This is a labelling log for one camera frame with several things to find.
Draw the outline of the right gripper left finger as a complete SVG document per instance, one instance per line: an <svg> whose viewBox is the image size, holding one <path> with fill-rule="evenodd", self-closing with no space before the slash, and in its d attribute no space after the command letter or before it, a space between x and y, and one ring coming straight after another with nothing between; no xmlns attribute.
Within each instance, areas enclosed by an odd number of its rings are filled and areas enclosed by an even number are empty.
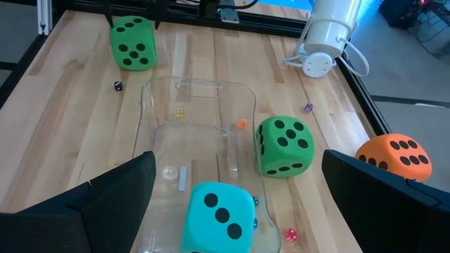
<svg viewBox="0 0 450 253"><path fill-rule="evenodd" d="M0 253L129 253L155 178L146 151L24 210L0 212Z"/></svg>

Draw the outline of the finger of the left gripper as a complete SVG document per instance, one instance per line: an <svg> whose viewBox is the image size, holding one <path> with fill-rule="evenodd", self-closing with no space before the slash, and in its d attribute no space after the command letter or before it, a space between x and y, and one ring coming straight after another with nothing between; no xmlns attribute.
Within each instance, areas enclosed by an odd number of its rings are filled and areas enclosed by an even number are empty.
<svg viewBox="0 0 450 253"><path fill-rule="evenodd" d="M162 18L166 13L166 0L155 0L155 29L158 29Z"/></svg>
<svg viewBox="0 0 450 253"><path fill-rule="evenodd" d="M106 20L108 21L108 24L110 28L113 28L113 15L112 11L110 9L110 0L103 0L103 12L106 17Z"/></svg>

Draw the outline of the white cylindrical spotlight lamp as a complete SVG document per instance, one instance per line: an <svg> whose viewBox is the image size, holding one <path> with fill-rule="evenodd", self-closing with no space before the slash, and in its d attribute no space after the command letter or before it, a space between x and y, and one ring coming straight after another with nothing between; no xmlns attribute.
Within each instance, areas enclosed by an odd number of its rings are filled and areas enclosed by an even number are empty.
<svg viewBox="0 0 450 253"><path fill-rule="evenodd" d="M308 77L322 77L356 30L356 19L362 0L315 0L305 27L302 45L307 57L302 63Z"/></svg>

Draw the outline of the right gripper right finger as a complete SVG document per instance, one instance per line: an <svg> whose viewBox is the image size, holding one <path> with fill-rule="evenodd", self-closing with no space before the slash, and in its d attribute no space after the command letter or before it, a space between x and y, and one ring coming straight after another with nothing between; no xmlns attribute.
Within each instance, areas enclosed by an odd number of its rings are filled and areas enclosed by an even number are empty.
<svg viewBox="0 0 450 253"><path fill-rule="evenodd" d="M450 193L331 149L321 168L364 253L450 253Z"/></svg>

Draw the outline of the black aluminium table frame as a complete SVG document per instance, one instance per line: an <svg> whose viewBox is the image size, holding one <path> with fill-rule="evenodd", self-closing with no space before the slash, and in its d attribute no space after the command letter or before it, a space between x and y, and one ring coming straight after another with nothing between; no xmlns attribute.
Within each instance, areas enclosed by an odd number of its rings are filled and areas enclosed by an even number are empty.
<svg viewBox="0 0 450 253"><path fill-rule="evenodd" d="M100 5L97 0L0 0L0 2L35 6L39 23L38 36L36 36L35 40L31 43L19 62L10 63L0 61L0 70L10 71L10 75L6 81L3 84L0 84L0 108L2 108L62 14L68 11L84 11L87 13L104 15L104 12L102 5ZM237 6L235 0L222 0L221 3ZM251 12L251 8L243 10L219 9L215 18L207 19L200 17L196 3L180 0L169 6L168 11L161 22L296 38L297 45L295 47L295 54L291 58L286 58L284 62L287 65L302 69L302 63L307 57L302 42L306 38L305 27L307 26L307 21L311 17L311 13L303 20L296 20L253 13ZM113 21L122 16L141 16L151 21L153 31L156 30L154 21L155 15L153 12L148 11L147 1L110 0L110 9L112 11ZM348 61L347 49L355 48L350 41L351 38L352 36L344 47L342 56L335 59L333 65L338 65L345 76L347 83L353 90L354 95L367 116L375 134L378 136L388 134L390 132L389 127L386 125L384 119L377 110L377 107L374 105L374 102L361 83L361 78L368 75L370 71L369 65L364 65L363 72L357 72Z"/></svg>

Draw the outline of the clear plastic bin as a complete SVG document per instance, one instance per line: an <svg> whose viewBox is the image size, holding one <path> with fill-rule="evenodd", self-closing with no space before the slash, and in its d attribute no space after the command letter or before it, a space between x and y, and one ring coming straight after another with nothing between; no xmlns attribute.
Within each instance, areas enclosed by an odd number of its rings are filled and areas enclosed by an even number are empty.
<svg viewBox="0 0 450 253"><path fill-rule="evenodd" d="M184 119L177 119L183 108ZM141 89L134 154L155 155L156 178L132 253L180 253L191 191L199 183L237 186L259 198L250 253L280 253L264 177L255 164L255 95L245 85L155 77ZM240 118L247 127L237 129Z"/></svg>

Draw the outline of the dark background equipment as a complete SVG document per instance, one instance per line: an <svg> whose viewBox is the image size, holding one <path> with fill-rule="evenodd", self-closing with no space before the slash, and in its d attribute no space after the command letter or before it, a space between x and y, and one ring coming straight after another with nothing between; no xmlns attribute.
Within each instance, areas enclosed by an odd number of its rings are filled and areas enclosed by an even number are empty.
<svg viewBox="0 0 450 253"><path fill-rule="evenodd" d="M413 35L421 47L435 58L450 56L450 41L441 49L432 50L426 46L443 32L450 32L450 0L377 0L378 12L390 27L406 30ZM432 27L442 22L445 26L426 39L420 38L423 25Z"/></svg>

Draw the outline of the large teal foam die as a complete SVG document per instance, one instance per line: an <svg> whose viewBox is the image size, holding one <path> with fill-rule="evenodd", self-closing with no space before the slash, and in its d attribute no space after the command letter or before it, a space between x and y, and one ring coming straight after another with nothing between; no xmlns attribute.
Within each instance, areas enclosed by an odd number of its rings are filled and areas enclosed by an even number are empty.
<svg viewBox="0 0 450 253"><path fill-rule="evenodd" d="M250 253L255 204L246 190L219 182L193 187L180 253Z"/></svg>

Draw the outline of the large green foam die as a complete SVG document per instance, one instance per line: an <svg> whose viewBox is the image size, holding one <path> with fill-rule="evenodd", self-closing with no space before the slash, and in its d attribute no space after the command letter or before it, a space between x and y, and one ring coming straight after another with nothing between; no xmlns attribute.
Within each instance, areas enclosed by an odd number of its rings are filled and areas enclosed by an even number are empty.
<svg viewBox="0 0 450 253"><path fill-rule="evenodd" d="M109 29L112 56L129 71L152 68L158 61L152 22L136 15L116 18Z"/></svg>
<svg viewBox="0 0 450 253"><path fill-rule="evenodd" d="M314 137L298 118L273 116L254 132L255 164L273 178L291 178L306 171L314 160Z"/></svg>

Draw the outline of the large orange foam die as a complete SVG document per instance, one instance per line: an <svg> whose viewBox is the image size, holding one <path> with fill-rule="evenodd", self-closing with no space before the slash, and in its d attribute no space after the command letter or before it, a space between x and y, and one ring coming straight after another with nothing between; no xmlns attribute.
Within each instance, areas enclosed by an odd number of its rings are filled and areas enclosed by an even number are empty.
<svg viewBox="0 0 450 253"><path fill-rule="evenodd" d="M432 162L425 149L403 134L376 136L357 150L355 158L406 179L425 181L432 174Z"/></svg>

